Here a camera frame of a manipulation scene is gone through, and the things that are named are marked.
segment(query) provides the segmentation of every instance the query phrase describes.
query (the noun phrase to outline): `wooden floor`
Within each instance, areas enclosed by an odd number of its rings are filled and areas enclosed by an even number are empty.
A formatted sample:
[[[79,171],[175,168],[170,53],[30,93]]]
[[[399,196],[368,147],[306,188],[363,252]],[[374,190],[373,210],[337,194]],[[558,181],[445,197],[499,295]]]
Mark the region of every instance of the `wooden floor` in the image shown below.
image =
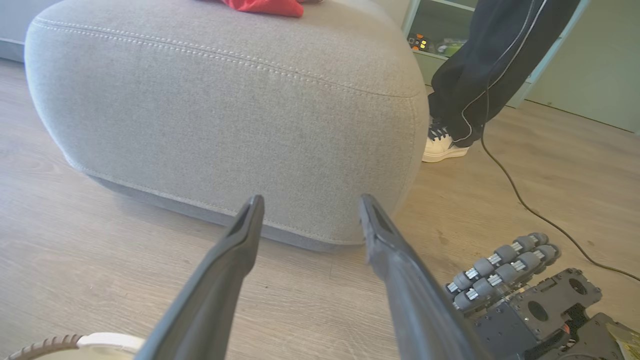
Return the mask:
[[[0,358],[54,335],[145,337],[221,229],[111,193],[71,169],[33,107],[22,64],[0,61]],[[525,200],[594,258],[640,274],[640,138],[526,102],[487,127]],[[446,282],[533,231],[583,269],[604,311],[640,329],[640,284],[590,265],[519,205],[479,144],[422,164],[399,228]],[[316,254],[264,240],[228,359],[395,359],[385,289],[364,250]]]

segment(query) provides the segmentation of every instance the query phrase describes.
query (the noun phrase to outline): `white sneaker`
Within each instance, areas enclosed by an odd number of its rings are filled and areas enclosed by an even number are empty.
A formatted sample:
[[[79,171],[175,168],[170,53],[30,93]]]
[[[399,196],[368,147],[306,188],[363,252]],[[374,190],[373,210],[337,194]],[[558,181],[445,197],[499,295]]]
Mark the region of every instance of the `white sneaker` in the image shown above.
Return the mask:
[[[459,158],[464,156],[468,147],[457,147],[447,132],[446,126],[432,124],[429,126],[427,146],[424,148],[422,160],[425,163],[437,163],[447,158]]]

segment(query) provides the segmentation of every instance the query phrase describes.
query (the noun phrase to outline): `stitched seam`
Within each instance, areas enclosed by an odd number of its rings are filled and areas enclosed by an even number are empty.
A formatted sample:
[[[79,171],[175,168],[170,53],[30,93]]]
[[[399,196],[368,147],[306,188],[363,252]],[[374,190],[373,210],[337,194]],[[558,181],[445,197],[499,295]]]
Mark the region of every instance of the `stitched seam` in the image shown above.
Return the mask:
[[[148,193],[151,193],[153,195],[157,195],[157,196],[164,197],[164,198],[167,198],[167,199],[183,202],[185,204],[196,206],[198,208],[204,208],[204,209],[211,210],[211,211],[217,211],[218,213],[222,213],[224,215],[229,215],[229,216],[233,216],[233,217],[237,215],[237,211],[235,211],[235,210],[224,208],[223,206],[220,206],[220,205],[210,204],[208,202],[203,202],[203,201],[199,201],[199,200],[190,199],[188,197],[182,197],[182,196],[178,196],[178,195],[173,195],[173,194],[170,194],[170,193],[162,192],[160,190],[151,188],[149,186],[140,185],[140,184],[132,183],[132,182],[127,181],[127,180],[119,179],[117,177],[110,176],[110,175],[104,174],[102,172],[87,168],[87,167],[85,167],[83,165],[80,165],[76,161],[72,160],[66,154],[65,154],[65,157],[66,157],[67,161],[71,164],[71,166],[73,166],[74,168],[84,172],[85,174],[101,177],[101,178],[103,178],[105,180],[111,181],[112,183],[116,183],[116,184],[119,184],[119,185],[122,185],[122,186],[127,186],[129,188],[134,188],[136,190],[143,191],[143,192],[148,192]],[[294,233],[294,234],[297,234],[297,235],[300,235],[300,236],[306,236],[308,238],[322,239],[323,242],[330,243],[332,245],[349,245],[350,244],[349,242],[337,241],[337,240],[329,238],[329,237],[327,237],[325,235],[311,233],[309,231],[306,231],[306,230],[303,230],[303,229],[300,229],[300,228],[297,228],[297,227],[294,227],[294,226],[291,226],[291,225],[281,224],[279,222],[275,222],[275,221],[269,220],[266,217],[264,218],[264,224],[268,225],[268,226],[271,226],[271,227],[275,227],[276,229],[288,231],[290,233]]]
[[[413,136],[411,137],[411,147],[409,149],[411,149],[411,152],[409,154],[409,164],[407,164],[406,170],[404,171],[404,180],[402,182],[402,188],[400,188],[400,190],[398,191],[398,195],[397,195],[397,200],[396,200],[396,206],[394,207],[395,211],[399,211],[399,206],[400,205],[400,201],[404,198],[402,196],[402,192],[403,191],[408,191],[407,187],[407,181],[409,180],[409,170],[411,170],[412,167],[412,163],[413,163],[413,157],[415,155],[415,131],[417,129],[417,120],[418,120],[418,113],[415,110],[415,105],[413,104],[413,99],[409,100],[409,105],[411,106],[411,114],[412,114],[412,121],[411,121],[411,125],[413,128]]]
[[[331,89],[334,89],[334,90],[340,90],[340,91],[343,91],[343,92],[346,92],[346,93],[349,93],[349,94],[354,94],[354,95],[359,95],[359,96],[364,96],[364,97],[373,97],[373,98],[375,98],[377,100],[407,101],[407,98],[405,98],[405,97],[392,97],[392,96],[389,96],[389,95],[372,94],[372,93],[369,93],[369,92],[364,92],[363,90],[350,90],[348,88],[342,88],[342,87],[337,86],[337,85],[329,85],[331,83],[327,83],[327,82],[322,81],[322,80],[315,81],[315,80],[311,80],[311,79],[306,79],[306,78],[303,78],[301,76],[292,75],[292,74],[289,74],[289,73],[286,73],[286,72],[275,71],[273,69],[261,67],[261,66],[258,66],[258,65],[253,65],[252,63],[249,63],[249,62],[239,61],[239,60],[231,60],[231,59],[225,58],[223,56],[213,56],[213,55],[207,54],[207,53],[198,53],[196,51],[179,49],[177,47],[172,47],[172,46],[159,45],[159,44],[155,44],[155,43],[152,43],[152,42],[131,40],[131,39],[128,39],[128,38],[112,37],[112,36],[108,36],[108,35],[100,35],[100,34],[96,34],[96,33],[88,33],[88,32],[79,31],[79,30],[52,28],[50,26],[44,26],[44,25],[41,25],[41,24],[37,24],[35,22],[32,22],[32,24],[36,25],[38,27],[41,27],[41,28],[52,29],[52,30],[56,30],[56,31],[65,31],[65,32],[69,32],[69,33],[79,33],[79,34],[89,35],[89,36],[92,36],[92,37],[101,37],[101,38],[107,38],[107,39],[111,39],[111,40],[119,40],[119,41],[123,41],[123,42],[128,42],[128,43],[132,43],[132,44],[149,45],[149,46],[158,47],[158,48],[162,47],[162,48],[166,48],[166,49],[175,50],[175,51],[177,51],[179,53],[183,53],[183,54],[185,54],[187,56],[189,54],[192,54],[192,55],[203,56],[204,58],[209,58],[209,59],[212,59],[212,60],[229,61],[231,63],[236,63],[238,65],[249,66],[249,67],[256,68],[258,70],[264,70],[264,71],[272,72],[274,74],[278,74],[278,75],[281,75],[281,76],[286,76],[288,78],[294,78],[294,79],[297,79],[297,80],[300,80],[300,81],[306,81],[308,83],[321,85],[321,86],[324,86],[326,88],[331,88]]]
[[[375,95],[381,95],[381,96],[390,96],[390,97],[414,97],[416,96],[416,94],[407,94],[407,93],[401,93],[401,94],[397,94],[397,95],[389,95],[389,94],[381,94],[373,89],[368,89],[368,88],[358,88],[356,85],[352,84],[352,83],[341,83],[340,81],[334,80],[332,78],[328,78],[324,75],[320,75],[320,74],[314,74],[313,72],[309,72],[303,69],[299,69],[299,68],[294,68],[294,67],[290,67],[288,65],[284,65],[281,63],[275,63],[269,60],[265,60],[262,58],[257,58],[254,56],[248,56],[245,54],[241,54],[241,53],[235,53],[233,51],[227,51],[227,50],[222,50],[222,49],[217,49],[215,47],[207,47],[207,46],[203,46],[203,45],[198,45],[198,44],[192,44],[189,42],[183,42],[183,41],[178,41],[178,40],[172,40],[169,38],[160,38],[160,37],[154,37],[151,35],[143,35],[143,34],[139,34],[139,33],[131,33],[128,31],[120,31],[120,30],[113,30],[113,29],[108,29],[108,28],[99,28],[96,26],[89,26],[89,25],[81,25],[81,24],[73,24],[73,23],[69,23],[69,22],[59,22],[59,21],[53,21],[53,20],[47,20],[47,19],[43,19],[40,17],[37,17],[36,20],[40,20],[42,22],[46,22],[48,24],[57,24],[57,25],[62,25],[62,26],[71,26],[71,27],[78,27],[78,28],[84,28],[84,29],[91,29],[94,31],[105,31],[108,33],[112,33],[112,34],[119,34],[120,36],[127,36],[127,37],[134,37],[134,38],[138,38],[140,40],[142,40],[142,38],[147,38],[150,39],[150,41],[156,41],[156,42],[171,42],[174,43],[177,46],[183,46],[183,47],[196,47],[198,48],[200,51],[209,51],[209,52],[214,52],[214,53],[218,53],[218,54],[222,54],[222,55],[226,55],[229,57],[240,57],[240,58],[244,58],[246,59],[246,61],[252,61],[255,63],[261,63],[263,65],[267,65],[267,66],[272,66],[275,67],[277,69],[280,70],[284,70],[284,71],[294,71],[294,72],[299,72],[301,75],[306,75],[312,78],[316,78],[318,80],[321,81],[326,81],[328,83],[333,83],[334,85],[339,85],[339,86],[345,86],[347,88],[356,90],[356,91],[362,91],[362,92],[367,92],[370,94],[375,94]],[[47,26],[43,26],[42,24],[38,24],[37,22],[34,22],[33,24],[43,27],[43,28],[48,28]]]

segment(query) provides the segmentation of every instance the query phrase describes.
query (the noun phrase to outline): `gray ottoman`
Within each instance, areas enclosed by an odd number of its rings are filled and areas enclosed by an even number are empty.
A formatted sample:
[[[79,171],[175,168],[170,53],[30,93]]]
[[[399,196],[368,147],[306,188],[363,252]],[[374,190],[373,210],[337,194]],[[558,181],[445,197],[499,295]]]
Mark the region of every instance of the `gray ottoman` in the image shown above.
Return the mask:
[[[36,108],[68,162],[145,202],[226,224],[251,195],[264,236],[362,243],[358,197],[390,213],[428,102],[400,29],[367,0],[300,19],[205,0],[66,0],[26,41]]]

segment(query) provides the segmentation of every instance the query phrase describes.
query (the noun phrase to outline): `black track pants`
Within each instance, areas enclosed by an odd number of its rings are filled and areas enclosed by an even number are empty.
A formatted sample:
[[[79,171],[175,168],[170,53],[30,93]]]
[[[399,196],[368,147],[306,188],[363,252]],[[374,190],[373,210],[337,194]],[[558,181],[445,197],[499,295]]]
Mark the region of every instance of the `black track pants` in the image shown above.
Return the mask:
[[[560,36],[579,2],[478,1],[469,40],[431,81],[431,116],[448,127],[457,146],[470,146],[480,138],[482,125],[496,116],[522,86]]]

